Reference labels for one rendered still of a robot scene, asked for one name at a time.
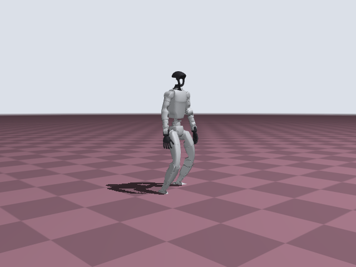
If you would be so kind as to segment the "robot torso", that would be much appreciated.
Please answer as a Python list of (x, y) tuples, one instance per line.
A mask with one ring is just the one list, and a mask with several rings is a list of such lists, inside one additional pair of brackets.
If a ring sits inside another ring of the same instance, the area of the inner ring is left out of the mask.
[[(174, 122), (172, 122), (172, 126), (169, 127), (169, 131), (174, 130), (177, 132), (178, 137), (183, 135), (183, 126), (178, 120), (178, 118), (184, 118), (185, 109), (186, 109), (186, 101), (187, 101), (187, 93), (186, 91), (171, 89), (170, 91), (174, 91), (174, 97), (171, 99), (170, 105), (167, 108), (169, 114), (169, 118), (174, 118)], [(182, 88), (180, 88), (182, 89)]]

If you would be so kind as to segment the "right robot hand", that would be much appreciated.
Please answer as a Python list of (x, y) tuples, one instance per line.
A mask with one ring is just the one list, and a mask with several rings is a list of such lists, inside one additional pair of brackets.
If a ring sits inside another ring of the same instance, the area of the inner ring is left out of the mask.
[[(170, 148), (172, 148), (171, 147), (171, 144), (170, 144), (170, 141), (172, 142), (172, 144), (174, 145), (174, 143), (173, 143), (173, 141), (170, 139), (170, 137), (169, 137), (169, 130), (167, 130), (168, 131), (168, 134), (164, 134), (163, 133), (163, 135), (164, 135), (164, 139), (163, 139), (163, 147), (164, 148), (166, 148), (167, 149), (167, 147), (168, 147), (168, 149), (170, 149)], [(167, 144), (166, 144), (167, 143)], [(169, 145), (170, 145), (170, 148), (169, 148)]]

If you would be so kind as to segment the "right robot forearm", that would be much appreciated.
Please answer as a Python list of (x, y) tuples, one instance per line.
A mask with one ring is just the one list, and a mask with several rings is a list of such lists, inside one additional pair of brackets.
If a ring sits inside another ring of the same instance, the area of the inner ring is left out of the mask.
[(162, 128), (163, 128), (163, 133), (164, 134), (168, 134), (168, 129), (169, 129), (169, 118), (167, 117), (167, 115), (168, 115), (168, 110), (163, 110), (162, 111), (162, 115), (161, 115), (161, 120), (162, 120), (162, 124), (163, 124), (163, 126), (162, 126)]

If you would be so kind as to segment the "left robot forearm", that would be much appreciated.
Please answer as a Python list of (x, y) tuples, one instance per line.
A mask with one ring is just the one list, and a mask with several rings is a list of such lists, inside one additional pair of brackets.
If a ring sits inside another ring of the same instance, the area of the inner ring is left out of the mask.
[[(195, 123), (195, 120), (194, 120), (194, 114), (189, 115), (187, 118), (189, 119), (191, 130), (193, 131), (194, 130), (194, 126), (196, 126), (196, 123)], [(197, 127), (196, 127), (196, 129), (197, 129)]]

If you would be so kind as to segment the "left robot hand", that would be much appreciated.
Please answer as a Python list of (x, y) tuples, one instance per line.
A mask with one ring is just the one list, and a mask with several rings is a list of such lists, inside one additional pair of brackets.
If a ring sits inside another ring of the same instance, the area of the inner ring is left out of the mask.
[(196, 126), (194, 126), (194, 130), (191, 132), (193, 132), (193, 142), (194, 142), (194, 144), (196, 144), (198, 141), (198, 135), (196, 133), (197, 132)]

